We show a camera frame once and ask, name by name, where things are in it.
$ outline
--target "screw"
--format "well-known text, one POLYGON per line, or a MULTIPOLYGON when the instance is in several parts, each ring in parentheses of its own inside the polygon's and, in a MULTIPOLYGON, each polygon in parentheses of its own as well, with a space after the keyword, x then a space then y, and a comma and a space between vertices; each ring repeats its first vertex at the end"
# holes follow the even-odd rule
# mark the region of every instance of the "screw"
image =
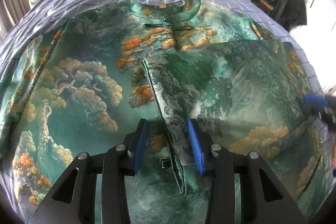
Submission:
POLYGON ((79 153, 78 158, 79 158, 80 160, 84 160, 84 159, 86 159, 86 158, 87 158, 87 153, 85 153, 85 152, 79 153))
POLYGON ((219 151, 219 150, 221 150, 221 148, 222 147, 219 144, 217 144, 217 143, 214 143, 213 145, 211 145, 211 149, 213 151, 219 151))
POLYGON ((252 159, 257 159, 257 158, 259 158, 259 154, 257 152, 252 151, 252 152, 250 152, 250 157, 252 159))
POLYGON ((115 147, 115 149, 116 149, 117 151, 123 151, 123 150, 125 150, 125 148, 126 148, 126 145, 124 145, 123 143, 118 144, 118 145, 115 147))

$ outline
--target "beige curtain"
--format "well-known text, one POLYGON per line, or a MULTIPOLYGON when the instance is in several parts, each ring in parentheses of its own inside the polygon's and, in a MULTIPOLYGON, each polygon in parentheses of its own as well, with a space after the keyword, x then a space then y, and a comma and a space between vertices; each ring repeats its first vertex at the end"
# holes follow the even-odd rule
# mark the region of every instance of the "beige curtain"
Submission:
POLYGON ((28 0, 0 0, 0 16, 8 32, 28 13, 28 0))

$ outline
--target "clothing label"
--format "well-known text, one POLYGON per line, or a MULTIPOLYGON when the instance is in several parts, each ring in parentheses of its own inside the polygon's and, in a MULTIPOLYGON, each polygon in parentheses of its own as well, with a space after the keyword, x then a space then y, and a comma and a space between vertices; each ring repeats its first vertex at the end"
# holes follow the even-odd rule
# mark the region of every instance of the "clothing label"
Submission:
POLYGON ((167 8, 167 5, 163 2, 159 2, 159 8, 167 8))

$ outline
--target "black jacket on chair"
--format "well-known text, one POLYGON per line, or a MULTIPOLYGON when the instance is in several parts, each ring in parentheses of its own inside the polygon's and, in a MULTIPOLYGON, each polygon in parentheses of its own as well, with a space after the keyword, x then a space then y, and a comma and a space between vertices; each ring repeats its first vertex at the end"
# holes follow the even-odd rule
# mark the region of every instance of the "black jacket on chair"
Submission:
POLYGON ((307 25, 305 0, 274 0, 269 16, 288 32, 295 26, 307 25))

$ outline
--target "blue gripper pad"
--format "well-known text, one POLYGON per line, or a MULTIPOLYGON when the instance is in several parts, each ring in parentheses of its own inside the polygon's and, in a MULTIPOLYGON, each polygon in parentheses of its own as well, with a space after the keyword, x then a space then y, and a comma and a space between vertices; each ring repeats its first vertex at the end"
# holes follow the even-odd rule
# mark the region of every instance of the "blue gripper pad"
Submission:
POLYGON ((304 97, 305 103, 317 105, 317 106, 328 106, 328 102, 324 97, 316 96, 315 94, 306 94, 304 97))
POLYGON ((203 160, 203 152, 197 138, 197 134, 195 132, 195 128, 191 120, 188 121, 188 138, 189 142, 193 151, 194 160, 196 169, 198 170, 199 174, 202 176, 205 173, 205 166, 203 160))
POLYGON ((138 141, 138 145, 134 151, 134 173, 137 174, 140 168, 141 160, 145 152, 146 142, 147 142, 147 132, 148 132, 148 123, 145 121, 141 127, 141 134, 138 141))

